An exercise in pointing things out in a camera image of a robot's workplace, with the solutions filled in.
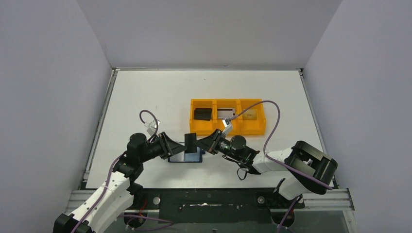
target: cable connector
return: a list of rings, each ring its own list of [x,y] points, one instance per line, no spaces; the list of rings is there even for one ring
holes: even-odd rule
[[[230,119],[223,119],[222,122],[224,126],[224,130],[222,131],[222,137],[226,138],[226,136],[232,131],[233,125]]]
[[[149,133],[149,135],[153,135],[156,131],[156,122],[155,120],[153,120],[152,122],[145,122],[144,126],[147,127],[147,133]]]

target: white casing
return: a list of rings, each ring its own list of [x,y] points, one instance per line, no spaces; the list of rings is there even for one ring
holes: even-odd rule
[[[288,200],[292,200],[302,193],[307,193],[307,190],[294,176],[285,179],[279,187],[279,194]]]
[[[287,157],[292,153],[292,148],[287,148],[284,150],[277,150],[268,153],[273,159],[278,161],[284,162]],[[273,162],[272,160],[268,159],[263,152],[256,155],[253,159],[252,165],[259,173],[265,173],[268,171],[287,171],[287,169],[278,164]]]
[[[288,158],[291,153],[292,148],[287,148],[284,150],[269,152],[268,156],[284,163],[285,159]],[[252,166],[259,173],[265,173],[268,171],[287,171],[284,166],[268,159],[263,152],[259,153],[254,158]],[[279,194],[288,200],[292,200],[295,197],[306,192],[309,192],[309,190],[307,190],[295,177],[287,178],[279,187]]]
[[[89,222],[88,225],[93,231],[96,233],[104,232],[121,212],[133,204],[133,196],[126,191],[129,186],[129,178],[124,177],[124,174],[120,172],[112,172],[107,186],[108,190],[99,204],[85,219]],[[88,211],[88,208],[96,202],[104,188],[105,183],[83,205],[71,212],[70,214],[74,214],[73,218],[80,220]]]

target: screw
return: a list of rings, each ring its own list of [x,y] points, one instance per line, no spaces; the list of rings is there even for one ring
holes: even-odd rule
[[[153,204],[159,205],[159,203],[160,203],[160,198],[159,197],[153,198]]]
[[[260,197],[257,198],[257,202],[258,202],[259,204],[263,204],[263,203],[265,203],[265,198],[262,197],[262,196],[260,196]]]

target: black cable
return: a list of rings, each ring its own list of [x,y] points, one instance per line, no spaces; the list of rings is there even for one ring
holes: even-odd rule
[[[238,175],[239,180],[243,181],[244,179],[246,179],[247,172],[245,172],[245,175],[244,175],[244,177],[243,177],[243,179],[242,179],[242,178],[240,177],[240,175],[239,175],[239,170],[240,170],[240,167],[238,168],[238,171],[236,172],[236,174]]]
[[[236,160],[234,160],[234,159],[228,158],[226,155],[222,155],[222,158],[226,159],[227,161],[236,163],[237,165],[240,166],[240,162],[239,162],[239,161],[236,161]]]

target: black object in bin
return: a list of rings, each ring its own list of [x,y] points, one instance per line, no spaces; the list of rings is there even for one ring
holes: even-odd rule
[[[195,108],[193,119],[212,120],[212,109],[211,108]]]

